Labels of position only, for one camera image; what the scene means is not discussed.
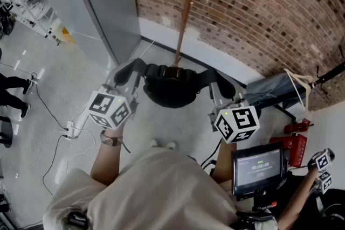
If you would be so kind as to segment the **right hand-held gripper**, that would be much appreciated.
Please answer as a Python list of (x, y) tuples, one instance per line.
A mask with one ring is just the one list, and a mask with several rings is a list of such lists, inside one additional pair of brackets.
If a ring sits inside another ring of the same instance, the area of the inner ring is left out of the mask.
[(238, 143), (249, 139), (259, 128), (259, 118), (254, 106), (244, 104), (247, 100), (245, 89), (234, 85), (234, 102), (222, 96), (218, 83), (210, 84), (210, 97), (215, 107), (209, 114), (212, 131), (218, 131), (227, 144)]

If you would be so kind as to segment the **black bag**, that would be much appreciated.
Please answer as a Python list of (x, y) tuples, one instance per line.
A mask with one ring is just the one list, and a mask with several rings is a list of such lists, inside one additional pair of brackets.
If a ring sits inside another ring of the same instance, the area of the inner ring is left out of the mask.
[(143, 90), (156, 104), (165, 108), (182, 108), (192, 103), (197, 94), (205, 87), (210, 87), (213, 82), (218, 87), (223, 97), (233, 100), (234, 85), (231, 81), (221, 76), (215, 69), (207, 69), (197, 73), (191, 69), (166, 65), (146, 64), (142, 59), (136, 58), (128, 61), (120, 77), (129, 77), (132, 73), (140, 74), (144, 78)]

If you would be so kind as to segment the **another person's forearm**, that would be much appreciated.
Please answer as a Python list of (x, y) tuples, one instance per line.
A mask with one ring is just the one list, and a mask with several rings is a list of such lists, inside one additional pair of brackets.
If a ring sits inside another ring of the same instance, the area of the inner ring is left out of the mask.
[(308, 194), (318, 175), (318, 168), (312, 168), (308, 171), (302, 183), (293, 194), (288, 205), (278, 218), (278, 230), (290, 230), (300, 216), (304, 204), (307, 201)]

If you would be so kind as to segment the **person's right forearm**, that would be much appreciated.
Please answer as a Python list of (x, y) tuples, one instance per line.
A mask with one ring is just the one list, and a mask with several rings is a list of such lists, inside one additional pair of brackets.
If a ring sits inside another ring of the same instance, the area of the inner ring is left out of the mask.
[(232, 154), (237, 151), (236, 143), (226, 143), (221, 141), (216, 165), (212, 174), (212, 179), (220, 184), (232, 179)]

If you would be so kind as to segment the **grey cloth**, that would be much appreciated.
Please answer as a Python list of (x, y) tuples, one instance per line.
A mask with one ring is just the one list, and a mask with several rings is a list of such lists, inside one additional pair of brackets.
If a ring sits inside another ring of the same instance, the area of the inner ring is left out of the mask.
[(246, 99), (251, 106), (258, 106), (270, 99), (294, 92), (290, 99), (282, 102), (284, 108), (289, 108), (300, 101), (287, 73), (279, 73), (268, 78), (249, 83), (246, 86)]

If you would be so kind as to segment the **wrist band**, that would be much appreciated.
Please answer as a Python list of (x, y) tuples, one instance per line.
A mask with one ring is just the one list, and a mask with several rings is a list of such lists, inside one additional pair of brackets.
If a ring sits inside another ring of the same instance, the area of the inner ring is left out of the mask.
[(109, 137), (105, 135), (105, 130), (100, 133), (100, 139), (103, 144), (110, 145), (112, 147), (123, 146), (124, 149), (130, 154), (131, 151), (124, 144), (122, 137)]

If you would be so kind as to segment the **yellow object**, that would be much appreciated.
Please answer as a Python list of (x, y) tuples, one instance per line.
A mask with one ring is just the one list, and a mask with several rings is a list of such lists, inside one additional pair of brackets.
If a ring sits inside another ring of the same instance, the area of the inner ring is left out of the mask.
[(64, 42), (76, 44), (75, 40), (73, 39), (73, 37), (70, 35), (70, 33), (68, 32), (68, 30), (65, 27), (63, 27), (63, 29), (62, 29), (62, 34), (64, 37)]

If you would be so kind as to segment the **white clothes hanger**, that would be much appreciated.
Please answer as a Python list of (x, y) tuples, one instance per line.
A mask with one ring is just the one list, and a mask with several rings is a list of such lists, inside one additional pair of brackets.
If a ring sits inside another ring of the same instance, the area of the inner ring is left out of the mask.
[(313, 81), (313, 77), (310, 75), (295, 74), (287, 68), (284, 70), (298, 95), (303, 110), (306, 114), (309, 113), (309, 96), (312, 90), (310, 83)]

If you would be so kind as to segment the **red fire extinguisher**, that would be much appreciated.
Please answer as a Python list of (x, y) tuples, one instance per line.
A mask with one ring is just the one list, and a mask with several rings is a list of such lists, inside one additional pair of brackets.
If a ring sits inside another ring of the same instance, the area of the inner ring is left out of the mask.
[(294, 123), (291, 125), (286, 125), (284, 127), (284, 133), (285, 134), (292, 134), (292, 133), (306, 132), (313, 125), (314, 124), (312, 124), (310, 120), (303, 119), (300, 123)]

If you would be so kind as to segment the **black monitor screen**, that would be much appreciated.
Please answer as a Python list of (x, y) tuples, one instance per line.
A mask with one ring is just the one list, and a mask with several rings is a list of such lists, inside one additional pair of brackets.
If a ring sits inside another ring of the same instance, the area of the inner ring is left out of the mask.
[(232, 154), (232, 193), (265, 191), (283, 180), (282, 142), (259, 145)]

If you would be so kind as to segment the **grey metal cabinet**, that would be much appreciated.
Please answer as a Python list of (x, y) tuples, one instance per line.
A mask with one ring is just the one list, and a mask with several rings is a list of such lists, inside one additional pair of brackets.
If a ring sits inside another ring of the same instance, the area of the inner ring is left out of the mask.
[(48, 0), (76, 44), (103, 65), (126, 62), (141, 40), (136, 0)]

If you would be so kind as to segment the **red box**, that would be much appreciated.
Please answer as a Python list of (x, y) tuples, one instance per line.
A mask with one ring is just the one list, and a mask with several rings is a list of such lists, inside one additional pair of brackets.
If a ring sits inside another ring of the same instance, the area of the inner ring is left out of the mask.
[(289, 166), (300, 168), (307, 146), (307, 137), (304, 135), (272, 137), (270, 143), (282, 142), (284, 149), (290, 150)]

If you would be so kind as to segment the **beige shirt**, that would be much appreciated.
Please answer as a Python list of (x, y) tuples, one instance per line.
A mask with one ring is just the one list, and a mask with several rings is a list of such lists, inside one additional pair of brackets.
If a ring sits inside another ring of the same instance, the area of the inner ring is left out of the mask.
[(238, 220), (230, 183), (216, 183), (190, 157), (149, 148), (134, 157), (110, 185), (72, 170), (43, 216), (44, 230), (78, 230), (71, 210), (89, 230), (233, 230)]

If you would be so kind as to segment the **black stool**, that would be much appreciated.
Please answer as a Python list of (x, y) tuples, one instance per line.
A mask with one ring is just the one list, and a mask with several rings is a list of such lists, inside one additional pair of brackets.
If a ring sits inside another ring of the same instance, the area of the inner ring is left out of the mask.
[(6, 148), (12, 146), (13, 129), (11, 120), (8, 117), (0, 116), (0, 144)]

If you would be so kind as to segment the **black clothes rail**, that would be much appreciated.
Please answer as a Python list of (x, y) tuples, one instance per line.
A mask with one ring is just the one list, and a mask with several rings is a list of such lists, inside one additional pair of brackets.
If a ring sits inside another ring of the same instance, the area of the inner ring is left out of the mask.
[(328, 71), (322, 76), (319, 76), (319, 69), (320, 67), (316, 67), (316, 76), (317, 80), (314, 82), (311, 82), (309, 85), (311, 88), (315, 88), (316, 86), (322, 86), (322, 84), (326, 83), (327, 81), (333, 79), (337, 75), (341, 74), (343, 71), (345, 71), (345, 61), (337, 65), (335, 68), (332, 70)]

